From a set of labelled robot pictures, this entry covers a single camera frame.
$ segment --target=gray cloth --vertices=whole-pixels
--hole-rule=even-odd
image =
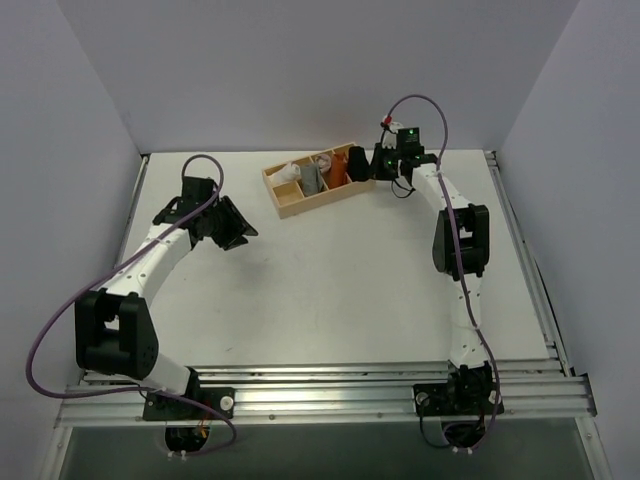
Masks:
[[[310,197],[322,191],[324,184],[320,167],[317,163],[302,165],[300,167],[300,176],[302,177],[302,193],[304,193],[305,197]]]

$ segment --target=wooden box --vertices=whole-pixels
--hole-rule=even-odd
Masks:
[[[325,153],[330,157],[333,157],[334,153],[344,153],[346,155],[349,153],[349,148],[353,146],[353,143],[349,143],[347,145],[335,147],[330,150],[314,153],[313,155],[310,155],[308,157],[293,160],[293,162],[291,163],[297,163],[298,165],[307,165],[313,162],[313,157],[322,153]],[[317,193],[310,197],[305,197],[302,193],[302,188],[300,187],[299,180],[296,182],[285,183],[277,187],[274,187],[271,184],[269,175],[277,172],[287,163],[289,162],[274,165],[273,167],[266,168],[262,171],[264,184],[267,186],[267,190],[269,191],[271,200],[273,201],[273,204],[275,205],[276,211],[278,212],[278,216],[280,218],[287,218],[291,215],[297,215],[298,213],[306,212],[307,210],[318,208],[329,203],[337,202],[338,200],[343,200],[358,193],[366,192],[374,188],[376,184],[375,180],[368,180],[366,182],[352,182],[349,178],[349,175],[347,175],[346,184],[341,185],[340,187],[329,189],[327,187],[326,181],[326,176],[328,174],[326,174],[324,178],[323,190],[320,193]]]

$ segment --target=white table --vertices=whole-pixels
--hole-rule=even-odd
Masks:
[[[176,267],[151,307],[161,351],[192,366],[446,360],[448,297],[431,260],[436,217],[426,201],[419,194],[399,200],[380,182],[372,192],[280,220],[261,169],[309,153],[211,153],[225,170],[223,195],[260,235],[229,252],[206,240]],[[190,155],[151,155],[126,256],[179,194]],[[443,170],[490,211],[481,305],[496,357],[548,358],[483,153],[450,151]],[[206,160],[188,174],[217,175]]]

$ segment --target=screw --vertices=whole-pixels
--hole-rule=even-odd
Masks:
[[[220,399],[220,408],[225,412],[228,412],[229,410],[231,410],[233,408],[233,404],[234,404],[233,398],[231,398],[228,395],[225,395]]]
[[[427,405],[429,405],[429,395],[424,392],[418,393],[418,395],[416,395],[416,403],[418,405],[426,407]]]

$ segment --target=gray floor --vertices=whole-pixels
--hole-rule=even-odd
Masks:
[[[430,427],[437,439],[438,432]],[[168,461],[150,428],[76,429],[62,478],[590,479],[573,420],[502,421],[472,455],[431,450],[415,424],[240,427],[238,442]],[[214,439],[226,435],[213,431]]]

